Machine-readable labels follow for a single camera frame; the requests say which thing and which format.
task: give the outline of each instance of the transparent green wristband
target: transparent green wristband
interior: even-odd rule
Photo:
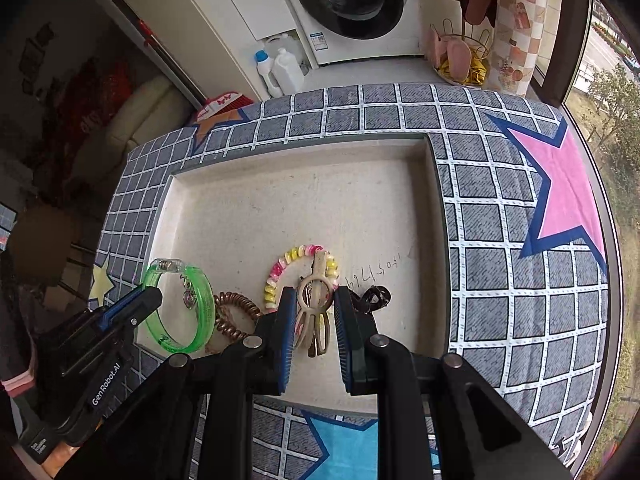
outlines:
[[[160,276],[167,272],[182,274],[193,285],[198,305],[198,329],[196,330],[196,335],[187,346],[181,345],[168,334],[157,310],[146,318],[146,327],[158,344],[168,352],[184,352],[185,354],[195,352],[201,349],[209,340],[215,325],[216,306],[213,301],[211,285],[199,267],[188,266],[181,260],[171,258],[154,260],[146,270],[142,283],[145,286],[158,286]]]

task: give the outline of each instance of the light-up bracelet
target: light-up bracelet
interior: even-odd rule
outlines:
[[[313,259],[316,251],[325,251],[320,245],[300,245],[299,247],[294,247],[290,251],[284,253],[283,256],[278,258],[278,261],[273,264],[271,267],[269,277],[267,278],[267,284],[264,287],[264,307],[267,310],[275,310],[278,306],[276,305],[276,287],[278,284],[278,280],[280,276],[287,268],[287,266],[294,262],[295,260],[309,256]],[[334,287],[334,290],[338,288],[338,278],[340,277],[340,273],[338,272],[338,263],[335,261],[334,257],[327,251],[326,256],[326,269],[324,270],[324,275],[329,279],[331,284]]]
[[[184,352],[185,354],[195,352],[205,345],[213,333],[216,307],[211,285],[199,267],[185,265],[183,261],[173,258],[154,260],[146,270],[142,283],[145,286],[158,286],[160,276],[167,272],[182,274],[191,282],[198,305],[198,328],[196,334],[187,346],[181,345],[168,334],[157,310],[146,318],[146,327],[158,344],[168,352]]]

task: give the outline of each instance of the washing machine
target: washing machine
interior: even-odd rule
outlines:
[[[420,54],[419,0],[288,0],[318,65]]]

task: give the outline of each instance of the brown spiral hair tie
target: brown spiral hair tie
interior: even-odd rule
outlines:
[[[256,304],[238,292],[220,292],[219,295],[213,296],[213,301],[216,304],[216,330],[226,335],[232,342],[244,339],[248,334],[242,332],[233,324],[228,310],[229,306],[238,307],[254,322],[257,322],[262,317],[262,312]]]

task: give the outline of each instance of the chair leg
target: chair leg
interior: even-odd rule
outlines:
[[[84,263],[84,262],[79,262],[78,260],[74,260],[73,258],[67,258],[66,260],[67,260],[67,261],[68,261],[68,263],[70,263],[70,264],[74,264],[74,265],[77,265],[77,266],[79,266],[79,267],[84,267],[85,269],[91,269],[91,268],[93,268],[93,266],[91,266],[91,265],[89,265],[89,264],[86,264],[86,263]]]
[[[76,298],[78,298],[79,300],[83,300],[83,301],[89,301],[88,298],[84,297],[82,294],[80,294],[77,290],[73,290],[70,286],[68,286],[65,282],[63,282],[62,280],[60,280],[58,282],[58,286],[62,289],[62,290],[66,290],[69,294],[73,294]]]
[[[78,245],[78,244],[75,244],[75,243],[71,242],[71,248],[75,249],[76,251],[80,251],[81,253],[90,254],[91,256],[95,256],[95,251],[92,251],[91,249],[87,249],[86,247],[82,247],[82,245]]]

